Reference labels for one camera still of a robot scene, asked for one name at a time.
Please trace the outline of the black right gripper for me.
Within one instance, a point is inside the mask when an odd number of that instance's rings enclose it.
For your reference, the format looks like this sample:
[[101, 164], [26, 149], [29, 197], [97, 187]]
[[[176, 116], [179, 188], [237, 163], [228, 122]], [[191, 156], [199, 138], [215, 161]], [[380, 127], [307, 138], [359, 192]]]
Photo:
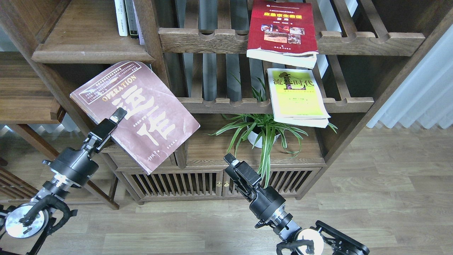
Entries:
[[250, 202], [249, 209], [259, 219], [254, 227], [285, 228], [289, 220], [285, 212], [285, 199], [273, 187], [263, 188], [259, 184], [262, 178], [246, 162], [238, 160], [231, 153], [224, 156], [224, 161], [228, 164], [225, 171]]

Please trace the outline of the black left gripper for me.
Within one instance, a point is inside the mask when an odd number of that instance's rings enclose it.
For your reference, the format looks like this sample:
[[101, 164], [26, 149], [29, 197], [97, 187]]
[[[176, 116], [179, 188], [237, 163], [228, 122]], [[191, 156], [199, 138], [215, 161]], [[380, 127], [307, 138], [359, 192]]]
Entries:
[[56, 175], [64, 176], [64, 180], [68, 180], [71, 186], [84, 186], [99, 168], [98, 164], [92, 161], [92, 156], [102, 150], [111, 133], [126, 115], [126, 110], [117, 108], [110, 118], [105, 118], [89, 132], [79, 150], [67, 147], [54, 161], [44, 160], [43, 164], [50, 166]]

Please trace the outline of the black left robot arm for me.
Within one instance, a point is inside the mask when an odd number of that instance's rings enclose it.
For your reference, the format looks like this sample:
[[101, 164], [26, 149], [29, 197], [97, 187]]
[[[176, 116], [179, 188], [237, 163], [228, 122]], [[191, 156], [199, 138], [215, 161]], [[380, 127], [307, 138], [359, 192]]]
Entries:
[[101, 121], [84, 140], [80, 149], [65, 148], [54, 161], [44, 160], [55, 173], [29, 203], [1, 209], [1, 228], [14, 238], [39, 235], [29, 255], [38, 253], [46, 238], [63, 227], [78, 211], [65, 203], [69, 188], [81, 188], [98, 170], [92, 156], [99, 153], [127, 112], [118, 108]]

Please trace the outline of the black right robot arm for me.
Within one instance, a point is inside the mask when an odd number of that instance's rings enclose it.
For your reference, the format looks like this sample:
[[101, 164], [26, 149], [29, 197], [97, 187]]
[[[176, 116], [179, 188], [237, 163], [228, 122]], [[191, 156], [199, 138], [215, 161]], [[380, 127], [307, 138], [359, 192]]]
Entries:
[[281, 242], [276, 246], [278, 255], [284, 249], [293, 255], [320, 255], [325, 244], [332, 248], [334, 255], [369, 254], [365, 245], [322, 221], [316, 221], [315, 227], [301, 228], [285, 211], [282, 195], [273, 187], [263, 188], [260, 185], [262, 178], [245, 161], [237, 160], [230, 153], [224, 160], [228, 163], [225, 171], [259, 220], [255, 228], [270, 226], [280, 237]]

